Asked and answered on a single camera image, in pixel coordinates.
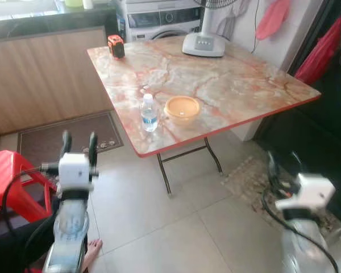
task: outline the black pants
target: black pants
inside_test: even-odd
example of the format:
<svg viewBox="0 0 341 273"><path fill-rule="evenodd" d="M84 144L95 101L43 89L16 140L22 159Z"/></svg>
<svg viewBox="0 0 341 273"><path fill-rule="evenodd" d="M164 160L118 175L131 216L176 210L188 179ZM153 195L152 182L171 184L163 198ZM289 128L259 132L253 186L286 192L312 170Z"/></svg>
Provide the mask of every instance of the black pants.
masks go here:
<svg viewBox="0 0 341 273"><path fill-rule="evenodd" d="M25 253L27 264L38 260L46 253L54 242L53 224L54 217L48 220L40 236L37 236L33 243L28 246ZM10 233L0 235L0 273L23 273L24 261L23 251L26 242L31 234L38 228L45 219L33 222L15 229L16 236Z"/></svg>

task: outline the foot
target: foot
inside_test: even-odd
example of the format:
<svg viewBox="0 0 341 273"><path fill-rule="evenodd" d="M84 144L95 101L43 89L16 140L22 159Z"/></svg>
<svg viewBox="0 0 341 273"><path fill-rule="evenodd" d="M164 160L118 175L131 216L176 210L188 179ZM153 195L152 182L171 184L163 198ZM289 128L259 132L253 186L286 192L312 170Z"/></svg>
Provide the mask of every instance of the foot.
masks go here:
<svg viewBox="0 0 341 273"><path fill-rule="evenodd" d="M86 268L92 265L101 247L102 247L101 239L93 240L88 243L87 253L84 257L84 262L82 263L82 270L81 270L82 273L85 272Z"/></svg>

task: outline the bottle label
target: bottle label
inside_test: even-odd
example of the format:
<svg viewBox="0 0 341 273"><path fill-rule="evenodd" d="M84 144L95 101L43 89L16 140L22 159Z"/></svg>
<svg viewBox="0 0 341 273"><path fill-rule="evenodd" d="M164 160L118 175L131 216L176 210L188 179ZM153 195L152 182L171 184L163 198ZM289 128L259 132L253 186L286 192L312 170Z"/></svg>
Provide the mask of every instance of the bottle label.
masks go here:
<svg viewBox="0 0 341 273"><path fill-rule="evenodd" d="M152 123L155 123L157 121L157 118L143 118L143 122L145 124L152 124Z"/></svg>

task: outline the black cable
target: black cable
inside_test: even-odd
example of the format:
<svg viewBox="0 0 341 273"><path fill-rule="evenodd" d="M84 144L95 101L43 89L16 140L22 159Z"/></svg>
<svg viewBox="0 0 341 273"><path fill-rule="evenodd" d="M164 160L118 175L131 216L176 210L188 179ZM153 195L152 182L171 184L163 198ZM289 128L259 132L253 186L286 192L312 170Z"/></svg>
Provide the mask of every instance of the black cable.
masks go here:
<svg viewBox="0 0 341 273"><path fill-rule="evenodd" d="M257 5L256 5L256 10L255 10L255 17L254 17L254 47L251 51L251 53L253 54L255 49L256 49L256 15L257 15L257 10L259 9L259 2L260 0L257 0Z"/></svg>
<svg viewBox="0 0 341 273"><path fill-rule="evenodd" d="M5 191L4 191L4 194L3 194L3 197L2 197L2 214L3 214L3 218L4 218L4 221L5 221L5 224L7 226L7 228L9 229L9 232L11 233L11 235L15 236L16 237L16 233L14 231L14 228L9 220L9 217L7 215L7 197L9 195L9 191L10 191L10 188L11 186L19 179L21 178L23 175L28 175L28 174L31 174L31 173L34 173L34 172L39 172L39 168L34 168L34 169L28 169L26 171L22 171L21 173L18 173L17 175L15 175L11 181L9 182L9 184L7 185Z"/></svg>
<svg viewBox="0 0 341 273"><path fill-rule="evenodd" d="M322 251L326 256L327 258L330 260L332 266L334 267L334 270L336 273L339 273L339 268L338 268L338 265L335 261L335 259L332 257L332 255L323 247L321 246L318 242L316 242L315 240L313 240L312 238L304 235L303 233L299 232L297 229L295 229L294 227L288 225L285 221L283 221L282 219L280 219L276 214L274 214L272 212L272 210L269 208L266 200L265 200L265 197L267 195L269 191L269 188L266 188L263 192L263 195L261 196L261 202L263 204L263 207L264 209L267 211L267 213L269 213L269 215L275 220L277 221L278 223L280 223L284 228L292 231L293 233L296 233L298 234L299 236L303 237L304 239L310 241L312 244L314 244L317 248L320 249L320 251Z"/></svg>
<svg viewBox="0 0 341 273"><path fill-rule="evenodd" d="M48 225L52 225L52 221L53 218L56 217L56 214L52 214L50 217L48 217L47 219L45 219L35 230L34 232L30 235L29 239L27 240L25 246L24 246L24 250L22 253L22 262L23 265L25 266L26 269L29 270L30 273L30 267L28 262L26 261L26 253L28 250L29 245L32 243L32 241L36 238L37 240L43 235L44 231L46 231L46 229L48 228Z"/></svg>

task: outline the fan pole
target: fan pole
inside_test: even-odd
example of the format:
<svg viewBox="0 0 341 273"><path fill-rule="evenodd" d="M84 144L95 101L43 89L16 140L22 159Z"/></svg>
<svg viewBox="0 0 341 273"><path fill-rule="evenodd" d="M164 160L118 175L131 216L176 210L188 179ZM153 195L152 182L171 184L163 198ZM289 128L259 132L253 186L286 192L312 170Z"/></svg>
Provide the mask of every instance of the fan pole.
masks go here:
<svg viewBox="0 0 341 273"><path fill-rule="evenodd" d="M203 15L202 30L201 33L204 35L211 33L213 11L205 7L205 13Z"/></svg>

